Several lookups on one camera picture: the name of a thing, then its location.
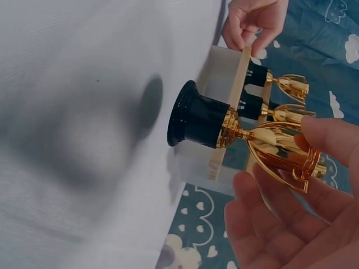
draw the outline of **heart shape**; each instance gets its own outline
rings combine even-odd
[[[187,215],[188,214],[188,209],[187,208],[182,208],[181,213],[184,214],[184,215]]]
[[[227,269],[238,269],[233,261],[227,263]]]
[[[196,207],[199,209],[199,210],[204,210],[204,203],[203,202],[198,202]]]
[[[204,232],[204,229],[203,229],[203,226],[202,226],[202,225],[198,225],[196,229],[197,229],[197,231],[198,231],[199,233],[203,233],[203,232]]]
[[[213,257],[217,256],[217,254],[218,254],[218,251],[215,249],[215,246],[211,245],[208,249],[207,257],[213,258]]]
[[[181,224],[180,226],[178,226],[179,230],[180,231],[185,231],[185,225],[184,224]]]

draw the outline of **miniature trophy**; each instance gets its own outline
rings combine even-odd
[[[245,85],[253,84],[263,87],[266,83],[276,83],[285,95],[305,105],[305,99],[309,93],[309,84],[304,76],[287,74],[274,78],[271,71],[266,67],[249,61]]]
[[[183,86],[173,106],[167,141],[175,146],[183,140],[219,149],[235,139],[246,140],[256,161],[276,180],[300,193],[307,193],[310,177],[326,173],[324,158],[312,148],[293,122],[267,122],[252,130],[241,127],[235,108],[198,93],[196,83]],[[279,170],[290,174],[282,175]]]
[[[262,115],[267,116],[269,121],[301,123],[303,116],[310,115],[314,117],[315,112],[307,111],[304,105],[284,104],[279,105],[271,100],[266,104],[263,98],[242,91],[240,104],[238,106],[238,115],[240,117],[258,120]]]

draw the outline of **white sheet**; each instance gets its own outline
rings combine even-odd
[[[2,268],[154,268],[182,188],[168,118],[199,74],[219,9],[219,0],[6,1]],[[162,105],[137,140],[152,77]]]

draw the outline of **white heart pattern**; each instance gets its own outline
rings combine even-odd
[[[184,215],[187,215],[188,214],[188,209],[187,208],[182,208],[181,213],[184,214]]]
[[[178,226],[179,230],[180,231],[185,231],[185,225],[184,224],[181,224],[180,226]]]
[[[275,47],[275,48],[280,48],[280,43],[278,42],[278,41],[273,41],[273,47]]]
[[[227,269],[238,269],[233,261],[227,263]]]
[[[203,202],[198,202],[196,207],[199,209],[199,210],[204,210],[204,203]]]
[[[197,231],[198,231],[199,233],[203,233],[203,232],[204,232],[204,229],[203,229],[203,226],[202,226],[202,225],[198,225],[196,229],[197,229]]]
[[[217,254],[218,254],[218,251],[215,249],[215,246],[211,245],[208,249],[207,257],[213,258],[213,257],[217,256]]]

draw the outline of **hand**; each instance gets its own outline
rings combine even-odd
[[[224,216],[241,269],[358,268],[359,127],[304,117],[302,130],[309,144],[348,167],[353,196],[311,178],[302,197],[319,218],[258,164],[255,179],[240,172],[233,182],[236,200]]]
[[[255,56],[282,32],[287,8],[288,0],[232,0],[222,32],[227,47],[242,50],[263,29],[252,44]]]

